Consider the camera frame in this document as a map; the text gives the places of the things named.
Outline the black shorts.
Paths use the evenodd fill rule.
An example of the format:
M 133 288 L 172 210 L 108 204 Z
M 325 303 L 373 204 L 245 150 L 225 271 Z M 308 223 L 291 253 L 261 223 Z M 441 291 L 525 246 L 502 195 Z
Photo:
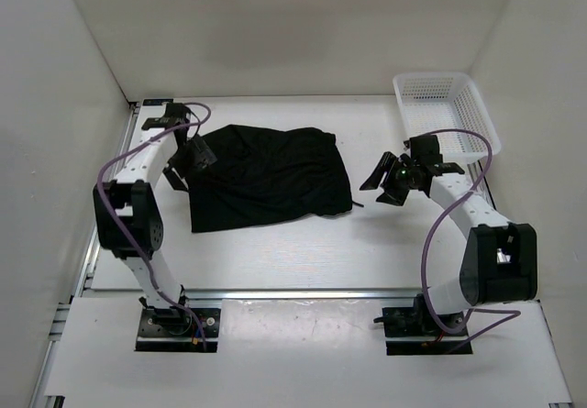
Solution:
M 331 218 L 356 206 L 332 133 L 228 125 L 203 139 L 216 161 L 186 177 L 195 234 Z

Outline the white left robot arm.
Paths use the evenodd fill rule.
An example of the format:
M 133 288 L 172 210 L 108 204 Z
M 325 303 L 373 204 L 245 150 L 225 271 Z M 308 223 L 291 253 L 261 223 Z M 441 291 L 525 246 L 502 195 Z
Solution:
M 162 311 L 161 324 L 173 335 L 189 330 L 193 312 L 162 255 L 164 229 L 155 188 L 166 173 L 180 182 L 183 169 L 205 152 L 197 137 L 211 115 L 203 103 L 167 103 L 161 116 L 144 121 L 135 147 L 102 167 L 93 189 L 101 247 L 133 273 L 144 292 L 143 305 Z

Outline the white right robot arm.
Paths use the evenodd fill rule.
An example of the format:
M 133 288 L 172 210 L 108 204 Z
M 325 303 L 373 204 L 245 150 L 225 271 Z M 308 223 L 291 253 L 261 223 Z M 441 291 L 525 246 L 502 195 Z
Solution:
M 456 162 L 444 159 L 439 132 L 409 138 L 400 156 L 385 152 L 363 191 L 381 189 L 378 202 L 404 205 L 410 192 L 424 193 L 442 212 L 425 238 L 420 262 L 422 292 L 415 300 L 412 323 L 431 335 L 446 316 L 480 311 L 484 305 L 533 300 L 537 296 L 537 232 L 496 211 L 480 195 L 479 180 L 471 180 Z M 430 285 L 427 262 L 432 239 L 450 219 L 466 239 L 458 274 Z

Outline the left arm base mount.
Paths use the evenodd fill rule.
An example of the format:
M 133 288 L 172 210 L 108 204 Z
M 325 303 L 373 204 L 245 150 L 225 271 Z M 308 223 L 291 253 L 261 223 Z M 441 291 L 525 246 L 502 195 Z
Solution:
M 216 353 L 221 325 L 219 307 L 192 308 L 197 317 L 177 309 L 155 309 L 142 304 L 137 352 Z

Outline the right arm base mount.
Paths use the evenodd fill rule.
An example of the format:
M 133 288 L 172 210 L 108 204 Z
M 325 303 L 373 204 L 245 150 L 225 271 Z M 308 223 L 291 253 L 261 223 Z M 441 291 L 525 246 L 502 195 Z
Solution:
M 457 334 L 443 331 L 430 315 L 424 298 L 417 295 L 410 306 L 383 307 L 373 319 L 383 328 L 388 357 L 472 355 L 466 327 Z

